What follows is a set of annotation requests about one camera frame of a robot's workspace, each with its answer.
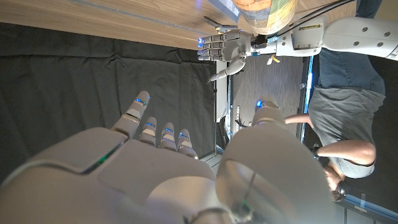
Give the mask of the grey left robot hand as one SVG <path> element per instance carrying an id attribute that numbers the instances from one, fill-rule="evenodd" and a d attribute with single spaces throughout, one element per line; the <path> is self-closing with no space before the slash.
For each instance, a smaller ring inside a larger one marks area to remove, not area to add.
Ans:
<path id="1" fill-rule="evenodd" d="M 246 64 L 246 57 L 251 56 L 252 34 L 240 30 L 231 30 L 198 39 L 198 59 L 212 62 L 229 62 L 223 70 L 215 73 L 208 82 L 234 75 Z"/>

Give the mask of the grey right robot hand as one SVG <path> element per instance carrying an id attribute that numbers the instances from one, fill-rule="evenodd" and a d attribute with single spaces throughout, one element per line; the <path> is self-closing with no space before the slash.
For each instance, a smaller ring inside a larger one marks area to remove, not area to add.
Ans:
<path id="1" fill-rule="evenodd" d="M 2 223 L 333 223 L 320 163 L 260 98 L 218 169 L 186 129 L 143 120 L 142 91 L 111 128 L 91 128 L 40 152 L 1 184 Z"/>

